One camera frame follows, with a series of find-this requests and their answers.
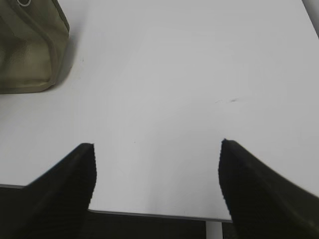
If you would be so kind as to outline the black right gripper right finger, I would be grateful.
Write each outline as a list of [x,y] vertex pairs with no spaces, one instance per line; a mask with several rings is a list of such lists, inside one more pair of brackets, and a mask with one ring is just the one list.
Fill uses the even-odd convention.
[[240,239],[317,239],[319,199],[224,139],[219,185]]

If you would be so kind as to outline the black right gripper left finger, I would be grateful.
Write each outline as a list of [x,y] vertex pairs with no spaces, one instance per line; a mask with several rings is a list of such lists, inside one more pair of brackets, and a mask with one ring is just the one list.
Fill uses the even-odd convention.
[[82,143],[42,176],[8,193],[7,238],[78,238],[96,180],[94,145]]

